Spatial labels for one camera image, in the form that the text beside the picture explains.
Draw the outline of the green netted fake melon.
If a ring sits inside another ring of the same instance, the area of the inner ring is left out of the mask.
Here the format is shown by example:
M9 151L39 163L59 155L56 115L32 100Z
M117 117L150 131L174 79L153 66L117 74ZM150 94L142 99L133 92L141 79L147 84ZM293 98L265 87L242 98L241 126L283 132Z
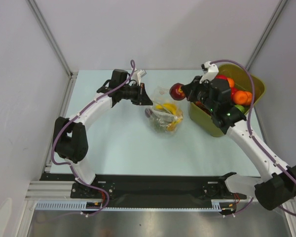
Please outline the green netted fake melon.
M170 123L163 119L157 118L157 119L152 119L150 121L150 124L156 132L164 133L164 132L168 132L168 126Z

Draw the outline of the yellow fake banana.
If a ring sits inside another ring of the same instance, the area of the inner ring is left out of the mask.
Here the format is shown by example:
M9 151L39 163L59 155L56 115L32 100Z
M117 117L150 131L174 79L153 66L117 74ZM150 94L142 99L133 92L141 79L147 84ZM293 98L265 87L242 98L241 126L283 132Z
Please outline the yellow fake banana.
M171 104L171 103L165 103L165 104L157 104L155 106L156 109L159 110L166 110L168 112L170 112L171 114L175 115L176 111L177 111L177 106L175 104Z

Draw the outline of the clear zip top bag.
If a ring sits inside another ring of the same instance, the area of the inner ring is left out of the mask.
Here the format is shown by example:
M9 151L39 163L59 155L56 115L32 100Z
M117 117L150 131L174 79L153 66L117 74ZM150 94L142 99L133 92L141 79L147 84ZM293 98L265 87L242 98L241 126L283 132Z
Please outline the clear zip top bag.
M177 103L177 101L175 101L175 100L173 100L171 98L171 96L169 94L169 89L162 88L162 87L157 87L154 90L153 94L150 96L150 99L152 100L153 105L146 107L148 109L151 109L151 111L152 111L151 117L147 118L148 119L148 124L150 126L151 126L150 121L152 119L163 119L163 120L165 120L165 121L167 121L167 122L170 123L172 121L177 120L177 118L179 118L179 117L183 117L184 118L184 114L183 114L182 109L180 108L180 106ZM170 112L168 112L166 110L159 110L159 109L156 109L155 108L155 106L157 104L162 105L162 104L165 104L165 103L171 103L171 104L175 104L177 106L177 111L176 111L176 114L175 115L171 114ZM173 132L164 132L164 134L174 134L177 131L177 129L180 127L180 124L177 126L177 128L176 128L175 131L173 131Z

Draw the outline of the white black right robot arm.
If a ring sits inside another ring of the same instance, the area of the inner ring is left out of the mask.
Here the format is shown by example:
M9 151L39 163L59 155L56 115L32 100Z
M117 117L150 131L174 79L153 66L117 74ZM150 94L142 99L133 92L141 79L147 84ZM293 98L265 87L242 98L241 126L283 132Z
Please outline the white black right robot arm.
M296 165L287 165L252 131L248 118L234 106L227 81L196 76L181 90L188 101L205 106L214 125L241 148L260 174L259 178L232 172L222 176L229 192L254 197L267 210L296 196Z

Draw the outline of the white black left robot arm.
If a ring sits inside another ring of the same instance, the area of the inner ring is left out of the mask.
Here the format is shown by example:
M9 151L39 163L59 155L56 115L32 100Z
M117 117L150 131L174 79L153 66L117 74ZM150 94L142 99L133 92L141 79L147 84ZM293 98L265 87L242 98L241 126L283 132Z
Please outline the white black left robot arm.
M96 177L86 158L89 149L87 130L92 124L121 100L130 100L137 106L153 104L141 81L145 75L144 70L133 69L128 73L115 69L80 112L69 118L56 119L51 154L64 159L63 164L70 166L78 182L90 185Z

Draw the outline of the dark red fake apple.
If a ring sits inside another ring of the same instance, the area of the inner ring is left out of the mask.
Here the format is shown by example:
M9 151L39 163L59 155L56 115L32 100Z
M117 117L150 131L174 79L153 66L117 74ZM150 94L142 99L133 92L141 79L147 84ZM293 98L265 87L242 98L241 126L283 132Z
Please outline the dark red fake apple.
M176 83L170 88L169 94L173 100L182 101L186 98L185 93L182 90L182 87L183 84Z

